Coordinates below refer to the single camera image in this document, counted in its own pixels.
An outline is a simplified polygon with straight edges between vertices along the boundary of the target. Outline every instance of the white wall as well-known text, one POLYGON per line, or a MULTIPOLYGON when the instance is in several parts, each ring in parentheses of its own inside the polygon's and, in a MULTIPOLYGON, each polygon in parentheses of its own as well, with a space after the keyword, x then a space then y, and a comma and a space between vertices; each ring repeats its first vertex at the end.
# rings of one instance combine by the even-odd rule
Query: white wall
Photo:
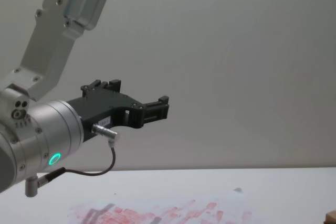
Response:
MULTIPOLYGON (((42 1, 0 0, 1 77, 42 1)), ((108 0, 44 100, 95 79, 121 79, 141 102, 169 95, 168 120, 117 129, 117 169, 334 166, 335 61, 334 0, 108 0)), ((97 138, 64 165, 109 162, 97 138)))

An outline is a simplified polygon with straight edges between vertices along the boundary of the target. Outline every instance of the table surface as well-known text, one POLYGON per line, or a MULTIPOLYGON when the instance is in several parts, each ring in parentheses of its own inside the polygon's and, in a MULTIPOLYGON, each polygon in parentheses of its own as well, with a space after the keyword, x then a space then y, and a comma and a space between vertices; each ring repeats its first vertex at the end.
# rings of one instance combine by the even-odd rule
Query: table surface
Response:
POLYGON ((92 200, 220 195, 240 187, 272 224, 323 223, 336 209, 336 168, 207 169, 110 172, 100 177, 65 174, 24 196, 24 183, 0 195, 0 223, 67 223, 68 209, 92 200))

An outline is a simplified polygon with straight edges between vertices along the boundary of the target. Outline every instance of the white paper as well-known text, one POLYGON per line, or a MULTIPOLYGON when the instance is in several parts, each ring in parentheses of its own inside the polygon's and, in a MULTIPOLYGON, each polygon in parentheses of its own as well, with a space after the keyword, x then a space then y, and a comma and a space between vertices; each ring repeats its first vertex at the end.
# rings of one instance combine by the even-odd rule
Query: white paper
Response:
POLYGON ((69 224, 263 224, 244 194, 95 201, 70 209, 69 224))

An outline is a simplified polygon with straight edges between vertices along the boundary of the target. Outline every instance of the robotic arm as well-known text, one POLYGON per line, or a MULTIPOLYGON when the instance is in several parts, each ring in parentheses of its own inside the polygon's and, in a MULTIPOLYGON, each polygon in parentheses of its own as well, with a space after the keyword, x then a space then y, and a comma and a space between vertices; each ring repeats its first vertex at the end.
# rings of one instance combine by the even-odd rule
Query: robotic arm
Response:
POLYGON ((37 172, 83 142, 100 134, 113 148, 119 135, 112 127, 138 129, 167 118, 168 97, 140 103, 120 93, 120 80, 96 80, 81 87, 82 97, 68 102, 29 106, 57 85, 75 40, 96 26, 105 2, 44 0, 37 10, 22 62, 0 84, 0 193, 26 179, 26 195, 34 197, 37 188, 51 181, 38 179, 37 172))

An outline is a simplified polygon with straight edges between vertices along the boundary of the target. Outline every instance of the label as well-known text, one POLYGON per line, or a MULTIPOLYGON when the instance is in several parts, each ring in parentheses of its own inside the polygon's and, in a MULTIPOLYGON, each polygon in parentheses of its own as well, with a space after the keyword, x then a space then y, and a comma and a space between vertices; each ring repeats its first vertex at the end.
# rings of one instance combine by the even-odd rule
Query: label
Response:
POLYGON ((109 124, 111 124, 111 117, 110 116, 108 118, 104 118, 103 120, 100 120, 98 122, 98 125, 99 126, 103 126, 103 127, 105 127, 105 126, 107 126, 109 124))

